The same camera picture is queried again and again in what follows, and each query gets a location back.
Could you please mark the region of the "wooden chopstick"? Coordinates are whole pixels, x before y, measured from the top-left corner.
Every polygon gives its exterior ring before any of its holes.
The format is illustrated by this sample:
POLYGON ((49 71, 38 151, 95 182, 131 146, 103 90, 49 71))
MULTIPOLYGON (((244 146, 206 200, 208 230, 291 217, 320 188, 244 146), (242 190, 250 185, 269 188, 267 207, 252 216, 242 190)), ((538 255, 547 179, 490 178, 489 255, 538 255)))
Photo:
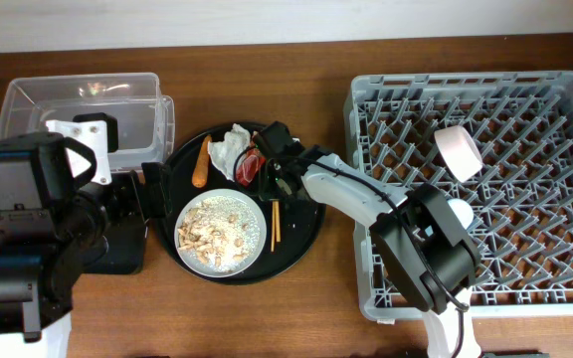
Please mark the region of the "wooden chopstick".
POLYGON ((281 211, 280 211, 279 201, 274 201, 274 227, 275 227, 276 243, 280 243, 282 241, 282 230, 281 230, 281 211))
POLYGON ((272 201, 272 224, 271 224, 271 253, 275 251, 276 245, 276 236, 277 236, 277 229, 276 229, 276 201, 272 201))

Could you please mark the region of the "pink bowl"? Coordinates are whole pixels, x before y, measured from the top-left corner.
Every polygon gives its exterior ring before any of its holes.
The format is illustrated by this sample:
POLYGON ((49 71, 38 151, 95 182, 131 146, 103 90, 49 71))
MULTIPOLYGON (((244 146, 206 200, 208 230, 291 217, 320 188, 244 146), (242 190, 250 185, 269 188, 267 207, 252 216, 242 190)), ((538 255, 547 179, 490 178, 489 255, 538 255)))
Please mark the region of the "pink bowl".
POLYGON ((439 129, 435 142, 450 172, 466 182, 482 169, 482 158, 470 134, 459 125, 439 129))

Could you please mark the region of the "light blue cup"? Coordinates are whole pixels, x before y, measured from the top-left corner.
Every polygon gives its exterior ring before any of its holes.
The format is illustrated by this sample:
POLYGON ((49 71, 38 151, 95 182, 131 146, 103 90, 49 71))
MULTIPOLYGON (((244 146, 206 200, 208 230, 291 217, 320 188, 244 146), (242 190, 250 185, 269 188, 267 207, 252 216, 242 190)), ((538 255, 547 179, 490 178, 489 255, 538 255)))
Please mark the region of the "light blue cup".
POLYGON ((462 199, 449 199, 448 205, 459 219, 464 229, 468 229, 475 219, 472 206, 462 199))

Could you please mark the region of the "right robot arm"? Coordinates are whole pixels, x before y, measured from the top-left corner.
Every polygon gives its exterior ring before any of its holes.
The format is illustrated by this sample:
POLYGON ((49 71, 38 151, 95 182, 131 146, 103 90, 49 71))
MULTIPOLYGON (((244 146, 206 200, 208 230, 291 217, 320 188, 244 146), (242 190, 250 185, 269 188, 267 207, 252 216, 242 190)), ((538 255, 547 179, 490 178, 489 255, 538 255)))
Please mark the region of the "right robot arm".
POLYGON ((433 185, 382 183, 318 146, 260 144, 283 196, 331 206, 369 231, 396 290, 421 312, 431 357, 479 357, 469 315, 480 253, 471 207, 433 185))

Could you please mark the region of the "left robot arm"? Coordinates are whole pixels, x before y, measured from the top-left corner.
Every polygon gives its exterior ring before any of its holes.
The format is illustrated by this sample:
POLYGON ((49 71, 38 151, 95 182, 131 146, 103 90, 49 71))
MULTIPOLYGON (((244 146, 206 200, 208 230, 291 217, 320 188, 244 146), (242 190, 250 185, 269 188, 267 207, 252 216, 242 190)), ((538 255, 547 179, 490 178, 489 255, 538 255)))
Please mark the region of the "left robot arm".
POLYGON ((0 141, 0 357, 64 357, 84 273, 141 271, 146 223, 172 209, 170 169, 94 182, 96 157, 54 132, 0 141))

